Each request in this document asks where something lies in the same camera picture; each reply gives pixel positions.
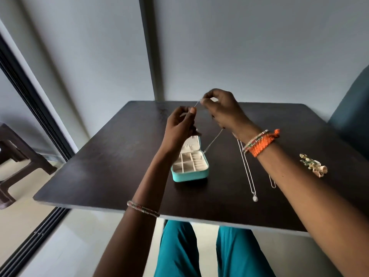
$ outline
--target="hair clip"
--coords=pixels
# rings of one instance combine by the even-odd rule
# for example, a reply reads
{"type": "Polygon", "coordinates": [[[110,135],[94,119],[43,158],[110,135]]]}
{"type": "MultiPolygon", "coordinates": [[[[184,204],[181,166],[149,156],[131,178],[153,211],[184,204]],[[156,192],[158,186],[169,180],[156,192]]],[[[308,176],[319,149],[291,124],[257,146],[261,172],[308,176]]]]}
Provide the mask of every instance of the hair clip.
{"type": "Polygon", "coordinates": [[[300,154],[300,157],[302,158],[300,161],[319,178],[328,173],[328,168],[319,161],[308,158],[306,154],[300,154]]]}

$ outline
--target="multicolored bangle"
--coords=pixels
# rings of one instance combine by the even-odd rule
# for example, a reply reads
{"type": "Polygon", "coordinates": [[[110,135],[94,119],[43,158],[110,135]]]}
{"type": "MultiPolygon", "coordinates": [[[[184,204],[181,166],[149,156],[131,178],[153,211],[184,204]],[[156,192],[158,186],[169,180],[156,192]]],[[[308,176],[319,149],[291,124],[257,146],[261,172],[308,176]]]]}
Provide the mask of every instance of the multicolored bangle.
{"type": "Polygon", "coordinates": [[[143,207],[143,206],[141,206],[139,204],[136,204],[136,203],[134,203],[131,200],[127,201],[127,206],[128,207],[131,207],[132,209],[135,209],[137,211],[140,211],[141,213],[145,213],[145,214],[154,216],[156,218],[158,218],[160,216],[160,214],[158,212],[153,211],[153,210],[151,210],[149,208],[143,207]]]}
{"type": "Polygon", "coordinates": [[[274,130],[274,133],[268,133],[259,139],[256,144],[249,148],[249,151],[254,157],[257,157],[267,146],[269,146],[276,138],[279,138],[279,129],[274,130]]]}
{"type": "Polygon", "coordinates": [[[264,130],[263,132],[261,132],[260,134],[258,134],[257,136],[255,136],[254,138],[252,138],[242,149],[242,151],[244,153],[248,152],[249,149],[251,147],[253,147],[258,141],[260,141],[260,139],[269,132],[269,130],[264,130]]]}

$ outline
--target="bracelet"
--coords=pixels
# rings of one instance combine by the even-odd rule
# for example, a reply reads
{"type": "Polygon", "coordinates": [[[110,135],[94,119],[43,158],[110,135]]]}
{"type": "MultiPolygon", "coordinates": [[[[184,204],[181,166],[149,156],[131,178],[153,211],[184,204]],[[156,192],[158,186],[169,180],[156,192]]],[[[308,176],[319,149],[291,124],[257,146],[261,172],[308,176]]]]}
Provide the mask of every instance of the bracelet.
{"type": "Polygon", "coordinates": [[[264,130],[263,132],[261,132],[260,134],[258,134],[257,136],[255,136],[254,138],[252,138],[242,149],[242,151],[244,153],[246,153],[252,146],[254,146],[258,141],[260,141],[260,139],[269,132],[269,130],[264,130]]]}
{"type": "Polygon", "coordinates": [[[276,138],[279,138],[279,129],[274,130],[274,133],[264,135],[249,151],[254,157],[257,157],[267,146],[269,146],[276,138]]]}
{"type": "Polygon", "coordinates": [[[137,211],[140,211],[141,213],[145,213],[145,214],[154,216],[156,218],[158,218],[160,216],[160,214],[158,212],[153,211],[153,210],[151,210],[149,208],[143,207],[141,205],[138,205],[138,204],[134,203],[131,200],[127,201],[127,206],[128,207],[131,207],[132,209],[135,209],[137,211]]]}

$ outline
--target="tabletop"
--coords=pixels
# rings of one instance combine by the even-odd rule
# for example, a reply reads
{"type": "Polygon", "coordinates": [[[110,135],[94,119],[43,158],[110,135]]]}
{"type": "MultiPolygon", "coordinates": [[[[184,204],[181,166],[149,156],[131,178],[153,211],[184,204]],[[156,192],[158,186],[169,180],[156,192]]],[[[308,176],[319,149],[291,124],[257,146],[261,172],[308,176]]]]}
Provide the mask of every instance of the tabletop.
{"type": "MultiPolygon", "coordinates": [[[[158,150],[167,117],[196,102],[128,102],[34,196],[46,204],[124,211],[158,150]]],[[[303,104],[240,103],[262,129],[280,129],[278,142],[299,162],[300,153],[328,167],[322,181],[369,217],[369,163],[303,104]]],[[[195,125],[205,149],[220,128],[198,104],[195,125]]],[[[252,193],[237,140],[224,130],[206,152],[209,176],[174,182],[169,174],[159,213],[163,217],[233,226],[306,231],[257,159],[247,154],[258,202],[252,193]]]]}

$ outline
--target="orange thread bracelet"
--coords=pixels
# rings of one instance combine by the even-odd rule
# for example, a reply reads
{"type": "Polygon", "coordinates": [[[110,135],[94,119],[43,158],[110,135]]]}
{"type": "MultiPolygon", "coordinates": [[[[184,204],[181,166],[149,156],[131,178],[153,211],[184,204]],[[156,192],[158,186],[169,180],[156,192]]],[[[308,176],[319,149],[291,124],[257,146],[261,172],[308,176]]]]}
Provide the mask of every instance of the orange thread bracelet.
{"type": "Polygon", "coordinates": [[[274,130],[274,133],[264,135],[254,146],[249,149],[254,157],[257,157],[267,146],[276,138],[279,138],[279,129],[274,130]]]}

